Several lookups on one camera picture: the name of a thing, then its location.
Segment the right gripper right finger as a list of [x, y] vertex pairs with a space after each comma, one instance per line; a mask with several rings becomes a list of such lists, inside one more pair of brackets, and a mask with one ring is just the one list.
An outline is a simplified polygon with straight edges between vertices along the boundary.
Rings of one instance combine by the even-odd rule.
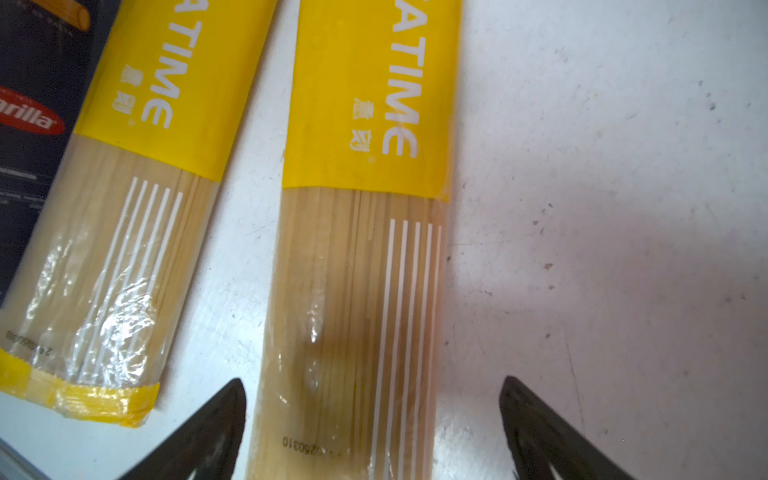
[[517, 479], [632, 479], [518, 378], [499, 408]]

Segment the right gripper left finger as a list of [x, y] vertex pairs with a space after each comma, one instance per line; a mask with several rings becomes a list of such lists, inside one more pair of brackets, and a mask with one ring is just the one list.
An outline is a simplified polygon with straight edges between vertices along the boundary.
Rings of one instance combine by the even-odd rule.
[[247, 399], [234, 378], [198, 409], [125, 479], [230, 479], [243, 438]]

